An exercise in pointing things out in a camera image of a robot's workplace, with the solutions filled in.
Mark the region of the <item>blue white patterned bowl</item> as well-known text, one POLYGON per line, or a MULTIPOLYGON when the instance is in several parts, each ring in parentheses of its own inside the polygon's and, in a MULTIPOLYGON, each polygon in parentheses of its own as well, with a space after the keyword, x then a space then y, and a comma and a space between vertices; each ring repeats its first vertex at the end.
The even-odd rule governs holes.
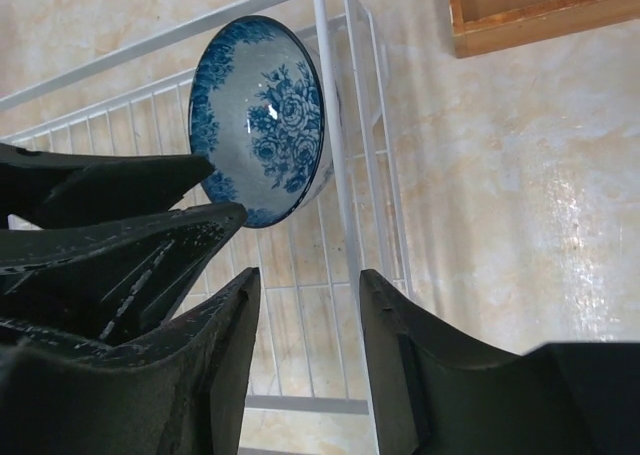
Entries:
POLYGON ((244 16, 214 36, 188 120, 192 153, 214 167, 205 194, 243 205, 248 228, 280 223, 334 174, 319 55, 273 18, 244 16))

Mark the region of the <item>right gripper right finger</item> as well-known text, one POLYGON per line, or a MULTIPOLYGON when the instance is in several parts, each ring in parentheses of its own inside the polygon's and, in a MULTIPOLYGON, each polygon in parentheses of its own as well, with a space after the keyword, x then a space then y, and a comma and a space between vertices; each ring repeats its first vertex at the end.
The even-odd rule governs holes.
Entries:
POLYGON ((635 454, 639 346, 552 342, 517 355, 422 309, 373 269, 360 316, 383 454, 635 454))

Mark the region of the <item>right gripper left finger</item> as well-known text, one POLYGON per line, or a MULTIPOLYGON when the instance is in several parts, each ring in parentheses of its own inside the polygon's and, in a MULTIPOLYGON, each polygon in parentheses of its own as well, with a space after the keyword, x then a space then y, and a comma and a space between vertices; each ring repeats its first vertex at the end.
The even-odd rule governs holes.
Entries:
POLYGON ((110 346, 1 322, 5 454, 234 454, 260 308, 247 268, 188 312, 110 346))

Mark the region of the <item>white wire dish rack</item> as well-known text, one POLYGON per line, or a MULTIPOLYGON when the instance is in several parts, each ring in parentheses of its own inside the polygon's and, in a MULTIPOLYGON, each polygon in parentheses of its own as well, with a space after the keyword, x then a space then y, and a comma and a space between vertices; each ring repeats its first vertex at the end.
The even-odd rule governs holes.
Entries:
MULTIPOLYGON (((357 278, 411 284, 391 145, 386 46, 358 0, 324 0, 343 146, 317 198, 267 229, 243 229, 184 301, 242 269, 261 272, 246 409, 366 415, 357 278)), ((1 0, 1 139, 104 155, 189 149, 197 62, 230 20, 260 14, 318 46, 314 0, 1 0)))

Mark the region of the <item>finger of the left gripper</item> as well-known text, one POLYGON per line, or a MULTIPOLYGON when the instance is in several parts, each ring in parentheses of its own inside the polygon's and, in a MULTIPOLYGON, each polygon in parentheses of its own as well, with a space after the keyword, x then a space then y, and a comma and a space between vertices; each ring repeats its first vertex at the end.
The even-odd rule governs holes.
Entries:
POLYGON ((108 345, 169 320, 247 219, 233 202, 1 232, 1 316, 108 345))
POLYGON ((91 156, 1 145, 1 227, 45 229, 165 212, 214 172, 200 155, 91 156))

